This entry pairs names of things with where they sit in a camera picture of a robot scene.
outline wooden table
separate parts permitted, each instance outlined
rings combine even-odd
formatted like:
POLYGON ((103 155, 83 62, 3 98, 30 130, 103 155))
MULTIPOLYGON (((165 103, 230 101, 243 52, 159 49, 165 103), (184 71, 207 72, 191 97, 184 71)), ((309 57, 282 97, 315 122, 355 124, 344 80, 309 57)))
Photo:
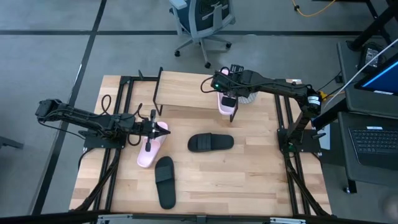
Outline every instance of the wooden table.
MULTIPOLYGON (((178 75, 182 78, 190 76, 187 73, 178 75)), ((112 99, 116 99, 119 80, 120 76, 104 76, 95 113, 102 112, 101 99, 104 95, 109 94, 112 99)), ((155 82, 134 82, 129 112, 132 113, 139 103, 143 103, 141 114, 148 116, 150 110, 154 109, 154 88, 155 82)), ((278 122, 274 95, 258 93, 253 103, 239 106, 234 121, 230 123, 229 116, 222 116, 218 110, 214 110, 215 96, 210 95, 209 98, 209 94, 197 93, 200 94, 198 99, 214 101, 214 105, 202 102, 210 109, 193 108, 191 101, 179 102, 185 106, 170 106, 173 102, 165 103, 167 99, 162 99, 162 94, 166 94, 163 91, 159 87, 158 103, 169 106, 163 108, 162 116, 158 116, 157 121, 166 122, 171 134, 167 136, 155 162, 148 169, 139 167, 136 162, 141 145, 126 145, 121 154, 112 212, 257 216, 292 214, 284 160, 275 133, 278 122), (196 154, 187 149, 191 136, 208 132, 232 135, 234 147, 226 151, 196 154), (171 210, 160 207, 155 186, 154 165, 162 156, 170 156, 175 166, 177 203, 171 210)), ((184 91, 185 94, 198 92, 197 89, 188 87, 184 91)), ((294 100, 290 102, 296 118, 300 109, 294 100)), ((135 136, 131 136, 131 140, 134 142, 135 136)), ((70 208, 79 206, 93 190, 100 175, 103 156, 104 149, 95 149, 82 160, 70 208)), ((309 191, 323 209, 330 212, 318 160, 306 153, 301 153, 301 158, 309 191)), ((107 191, 106 186, 100 208, 104 207, 107 191)), ((303 213, 297 186, 296 195, 299 210, 303 213)))

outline gray floor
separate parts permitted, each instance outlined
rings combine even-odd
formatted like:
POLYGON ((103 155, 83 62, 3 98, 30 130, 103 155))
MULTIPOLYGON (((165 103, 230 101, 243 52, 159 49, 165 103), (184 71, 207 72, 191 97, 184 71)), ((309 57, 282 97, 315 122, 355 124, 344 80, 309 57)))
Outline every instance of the gray floor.
MULTIPOLYGON (((297 1, 306 13, 326 4, 297 1)), ((288 0, 234 0, 234 3, 237 22, 228 30, 363 30, 373 20, 366 5, 361 3, 338 2, 313 18, 297 15, 288 0)), ((373 3, 378 12, 386 7, 384 1, 373 3)), ((99 0, 3 0, 0 29, 91 30, 99 5, 99 0)), ((166 0, 108 0, 99 29, 173 30, 168 8, 166 0)), ((393 37, 398 37, 397 26, 396 21, 391 21, 386 27, 393 37)), ((315 88, 340 71, 336 43, 347 39, 223 37, 233 43, 229 51, 218 43, 207 44, 212 69, 238 63, 271 78, 301 78, 315 88)), ((97 36, 76 107, 93 110, 103 75, 137 75, 140 69, 144 75, 154 76, 160 66, 179 72, 211 72, 203 67, 199 46, 183 49, 179 58, 173 56, 174 48, 185 39, 176 35, 97 36)), ((37 124, 34 116, 37 103, 46 98, 68 100, 87 41, 88 36, 0 35, 0 136, 25 143, 23 150, 10 147, 0 150, 0 217, 30 212, 29 205, 55 136, 55 131, 37 124)), ((337 86, 332 83, 325 91, 337 86)), ((71 126, 69 130, 76 132, 79 128, 71 126)), ((66 136, 44 213, 67 211, 81 149, 80 139, 66 136)), ((360 183, 359 194, 345 195, 341 191, 345 184, 344 170, 324 166, 324 173, 335 215, 388 222, 378 205, 394 189, 360 183)))

